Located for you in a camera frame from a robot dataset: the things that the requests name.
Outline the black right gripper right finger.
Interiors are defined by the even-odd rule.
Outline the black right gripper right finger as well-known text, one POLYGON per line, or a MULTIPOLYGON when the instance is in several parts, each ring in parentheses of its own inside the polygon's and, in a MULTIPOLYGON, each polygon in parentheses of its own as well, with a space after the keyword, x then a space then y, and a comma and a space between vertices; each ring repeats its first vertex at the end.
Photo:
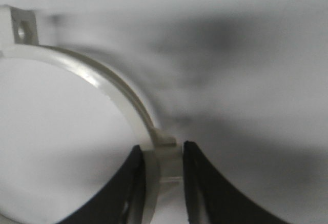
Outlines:
POLYGON ((183 144, 182 159, 189 223, 286 223, 234 187, 197 143, 183 144))

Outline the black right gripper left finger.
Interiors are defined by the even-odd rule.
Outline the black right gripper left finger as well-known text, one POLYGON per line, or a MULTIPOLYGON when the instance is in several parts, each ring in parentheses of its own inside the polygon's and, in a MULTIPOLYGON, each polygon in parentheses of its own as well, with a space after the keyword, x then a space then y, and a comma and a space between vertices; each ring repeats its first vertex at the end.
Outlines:
POLYGON ((60 223, 141 223, 145 196, 144 157, 140 146, 134 146, 106 185, 60 223))

